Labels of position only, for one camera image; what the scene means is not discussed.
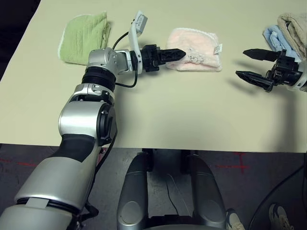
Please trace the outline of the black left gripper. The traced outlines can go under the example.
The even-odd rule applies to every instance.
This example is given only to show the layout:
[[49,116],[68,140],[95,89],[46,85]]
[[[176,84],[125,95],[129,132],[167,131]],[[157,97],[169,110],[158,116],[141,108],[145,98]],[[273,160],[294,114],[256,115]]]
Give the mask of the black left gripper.
[[[186,52],[174,48],[160,50],[161,58],[160,64],[166,64],[168,62],[174,62],[182,59]],[[157,54],[157,45],[145,45],[141,50],[142,55],[142,68],[144,71],[159,71],[159,62]]]

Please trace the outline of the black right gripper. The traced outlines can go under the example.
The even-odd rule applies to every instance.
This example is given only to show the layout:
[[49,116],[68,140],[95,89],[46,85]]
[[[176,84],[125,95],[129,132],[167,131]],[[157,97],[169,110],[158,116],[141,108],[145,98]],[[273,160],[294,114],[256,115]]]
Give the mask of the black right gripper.
[[236,71],[240,79],[265,91],[271,91],[277,85],[293,86],[301,77],[299,63],[294,57],[288,57],[286,50],[275,52],[256,48],[245,50],[243,54],[256,60],[275,61],[273,68],[267,72],[267,78],[250,71]]

